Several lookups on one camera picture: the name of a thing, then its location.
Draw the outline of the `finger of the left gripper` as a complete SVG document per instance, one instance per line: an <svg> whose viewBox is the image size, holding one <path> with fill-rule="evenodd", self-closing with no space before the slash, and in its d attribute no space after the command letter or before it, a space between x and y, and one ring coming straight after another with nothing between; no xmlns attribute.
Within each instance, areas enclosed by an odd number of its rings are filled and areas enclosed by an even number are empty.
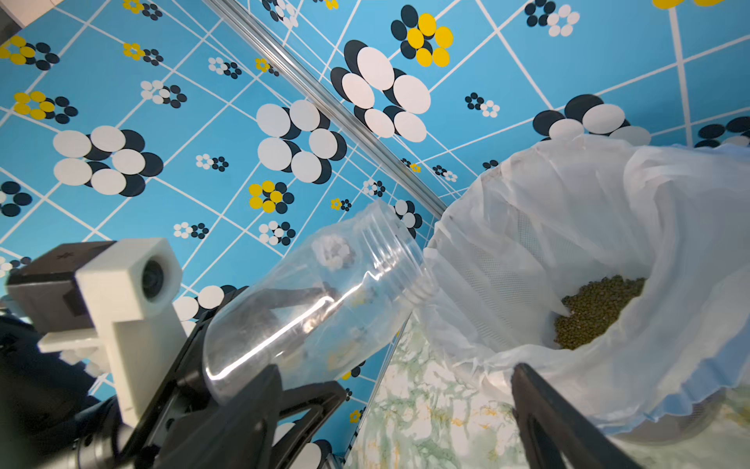
<svg viewBox="0 0 750 469"><path fill-rule="evenodd" d="M222 307L205 330L193 372L257 375L268 365L296 369L310 361L341 375L341 359L311 352L342 308L343 292L330 283L307 288L250 288Z"/></svg>
<svg viewBox="0 0 750 469"><path fill-rule="evenodd" d="M320 427L342 406L347 393L337 381L314 383L281 394L279 418L303 416L271 447L269 467L290 468Z"/></svg>

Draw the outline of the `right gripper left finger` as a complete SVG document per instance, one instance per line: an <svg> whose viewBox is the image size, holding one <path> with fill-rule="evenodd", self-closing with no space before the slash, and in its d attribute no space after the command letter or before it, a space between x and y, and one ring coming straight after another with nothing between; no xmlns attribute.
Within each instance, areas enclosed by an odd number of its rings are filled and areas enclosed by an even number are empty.
<svg viewBox="0 0 750 469"><path fill-rule="evenodd" d="M279 368L269 365L230 402L180 421L155 466L270 468L281 394Z"/></svg>

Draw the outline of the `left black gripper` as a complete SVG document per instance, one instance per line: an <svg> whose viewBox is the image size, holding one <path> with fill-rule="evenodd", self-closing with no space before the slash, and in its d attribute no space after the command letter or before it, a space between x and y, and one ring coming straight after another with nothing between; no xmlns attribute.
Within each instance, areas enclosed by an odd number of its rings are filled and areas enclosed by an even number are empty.
<svg viewBox="0 0 750 469"><path fill-rule="evenodd" d="M189 441L211 410L200 384L205 326L199 322L159 386L145 418L125 424L118 400L89 393L82 365L37 348L33 326L1 319L1 465L4 468L164 468L175 455L195 466Z"/></svg>

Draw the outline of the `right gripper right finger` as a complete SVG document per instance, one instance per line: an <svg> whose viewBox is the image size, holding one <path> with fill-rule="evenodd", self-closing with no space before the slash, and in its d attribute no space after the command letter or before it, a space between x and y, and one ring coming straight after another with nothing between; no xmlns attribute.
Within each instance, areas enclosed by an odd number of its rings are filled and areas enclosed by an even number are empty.
<svg viewBox="0 0 750 469"><path fill-rule="evenodd" d="M516 365L511 383L514 416L531 468L639 466L530 365Z"/></svg>

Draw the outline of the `red lid jar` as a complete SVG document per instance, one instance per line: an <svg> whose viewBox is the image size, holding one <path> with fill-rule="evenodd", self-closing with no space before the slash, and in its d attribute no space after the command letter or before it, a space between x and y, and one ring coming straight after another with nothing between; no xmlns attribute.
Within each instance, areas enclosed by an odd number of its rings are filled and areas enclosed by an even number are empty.
<svg viewBox="0 0 750 469"><path fill-rule="evenodd" d="M267 365L286 389L335 380L388 345L437 286L422 250L383 201L325 227L211 320L204 381L230 402Z"/></svg>

